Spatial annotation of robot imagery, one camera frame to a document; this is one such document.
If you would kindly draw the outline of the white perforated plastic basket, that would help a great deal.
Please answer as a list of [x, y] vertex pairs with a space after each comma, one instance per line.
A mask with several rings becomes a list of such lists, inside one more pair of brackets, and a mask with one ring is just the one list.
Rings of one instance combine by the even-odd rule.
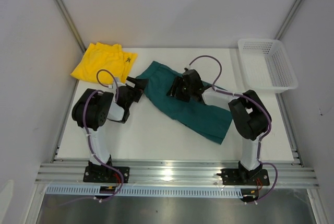
[[299, 83], [283, 43], [272, 39], [239, 39], [238, 61], [246, 87], [269, 93], [294, 90]]

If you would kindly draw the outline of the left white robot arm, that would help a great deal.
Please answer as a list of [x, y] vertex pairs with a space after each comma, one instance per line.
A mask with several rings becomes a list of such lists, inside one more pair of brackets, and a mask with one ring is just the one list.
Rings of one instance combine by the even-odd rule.
[[101, 182], [113, 177], [111, 154], [106, 146], [106, 121], [126, 123], [130, 116], [130, 107], [139, 102], [149, 80], [127, 77], [133, 84], [122, 83], [118, 79], [114, 84], [104, 84], [107, 91], [86, 89], [72, 109], [72, 119], [85, 133], [90, 151], [89, 163], [97, 165], [95, 176]]

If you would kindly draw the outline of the aluminium front rail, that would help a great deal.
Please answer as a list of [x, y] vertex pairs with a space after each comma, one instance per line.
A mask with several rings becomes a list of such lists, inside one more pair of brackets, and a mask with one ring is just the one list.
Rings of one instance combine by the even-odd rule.
[[[66, 159], [43, 163], [35, 179], [36, 184], [82, 184], [87, 160]], [[237, 168], [236, 162], [213, 161], [147, 161], [114, 160], [114, 166], [129, 167], [129, 184], [138, 186], [214, 187], [222, 180], [217, 175], [221, 169]], [[319, 188], [313, 168], [300, 164], [278, 164], [275, 169], [266, 165], [270, 182], [277, 179], [277, 188]]]

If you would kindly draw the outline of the left aluminium corner post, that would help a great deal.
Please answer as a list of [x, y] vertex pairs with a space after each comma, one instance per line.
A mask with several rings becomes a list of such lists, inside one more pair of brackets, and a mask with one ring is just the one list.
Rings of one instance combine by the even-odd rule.
[[67, 25], [70, 33], [72, 34], [72, 36], [74, 37], [74, 40], [76, 41], [78, 47], [80, 48], [80, 50], [82, 51], [82, 53], [85, 53], [86, 51], [86, 47], [85, 44], [79, 34], [79, 31], [64, 3], [63, 0], [53, 0], [55, 5], [57, 6], [57, 9], [60, 13], [60, 15], [62, 16], [65, 24]]

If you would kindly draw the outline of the yellow shorts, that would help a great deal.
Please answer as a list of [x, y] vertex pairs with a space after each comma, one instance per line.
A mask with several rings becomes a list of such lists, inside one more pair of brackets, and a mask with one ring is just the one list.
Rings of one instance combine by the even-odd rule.
[[125, 52], [120, 44], [108, 45], [100, 42], [90, 43], [80, 63], [70, 74], [72, 77], [86, 82], [111, 84], [111, 75], [97, 72], [106, 69], [124, 83], [130, 74], [138, 54]]

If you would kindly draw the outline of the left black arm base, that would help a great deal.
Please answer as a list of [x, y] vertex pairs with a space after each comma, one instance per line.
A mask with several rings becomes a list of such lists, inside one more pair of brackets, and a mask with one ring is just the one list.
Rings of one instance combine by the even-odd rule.
[[[128, 183], [130, 175], [130, 167], [114, 167], [123, 176], [123, 183]], [[111, 170], [103, 165], [97, 165], [88, 162], [85, 167], [83, 181], [86, 183], [117, 183], [122, 182], [121, 176], [114, 170]]]

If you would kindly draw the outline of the right aluminium corner post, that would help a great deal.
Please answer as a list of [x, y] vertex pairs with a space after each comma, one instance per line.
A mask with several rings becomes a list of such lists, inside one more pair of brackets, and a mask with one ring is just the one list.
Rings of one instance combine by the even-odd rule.
[[276, 33], [275, 39], [282, 40], [290, 25], [292, 24], [294, 18], [299, 12], [305, 0], [294, 0], [291, 8], [289, 9], [287, 15], [285, 16], [278, 32]]

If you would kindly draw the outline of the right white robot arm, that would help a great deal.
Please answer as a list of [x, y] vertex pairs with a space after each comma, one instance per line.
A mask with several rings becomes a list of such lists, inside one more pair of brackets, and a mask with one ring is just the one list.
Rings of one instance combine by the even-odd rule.
[[260, 142], [271, 130], [272, 119], [255, 91], [239, 94], [220, 89], [214, 84], [205, 85], [196, 70], [186, 68], [181, 76], [174, 78], [166, 95], [184, 102], [193, 99], [203, 105], [228, 110], [243, 139], [238, 178], [244, 184], [256, 180], [257, 172], [263, 167], [259, 161]]

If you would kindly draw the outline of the green shorts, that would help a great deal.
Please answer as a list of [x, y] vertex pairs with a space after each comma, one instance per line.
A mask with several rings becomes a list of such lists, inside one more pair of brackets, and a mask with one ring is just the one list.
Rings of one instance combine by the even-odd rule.
[[147, 79], [146, 97], [162, 113], [177, 120], [206, 139], [221, 145], [232, 123], [231, 113], [214, 105], [204, 105], [191, 99], [184, 102], [167, 96], [176, 77], [181, 74], [153, 61], [137, 79]]

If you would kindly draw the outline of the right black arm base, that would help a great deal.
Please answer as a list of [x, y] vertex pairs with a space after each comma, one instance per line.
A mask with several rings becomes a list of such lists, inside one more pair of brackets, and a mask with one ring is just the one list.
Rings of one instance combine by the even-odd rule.
[[225, 168], [216, 174], [222, 179], [223, 185], [231, 186], [269, 186], [269, 175], [266, 169], [260, 168], [252, 171], [242, 171], [241, 169]]

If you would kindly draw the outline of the aluminium corner post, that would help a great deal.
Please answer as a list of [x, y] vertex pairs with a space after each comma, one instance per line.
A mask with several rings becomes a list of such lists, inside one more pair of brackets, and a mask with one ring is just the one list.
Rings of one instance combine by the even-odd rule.
[[78, 47], [80, 48], [80, 50], [82, 51], [82, 53], [85, 53], [86, 51], [86, 47], [85, 44], [79, 34], [79, 31], [64, 3], [63, 0], [53, 0], [55, 5], [57, 6], [57, 9], [60, 13], [60, 15], [62, 16], [65, 24], [67, 25], [70, 33], [72, 34], [72, 36], [74, 37], [74, 40], [76, 41]]
[[289, 9], [287, 15], [285, 16], [278, 32], [276, 33], [275, 39], [282, 40], [290, 25], [292, 24], [294, 18], [299, 12], [305, 0], [294, 0], [291, 8]]

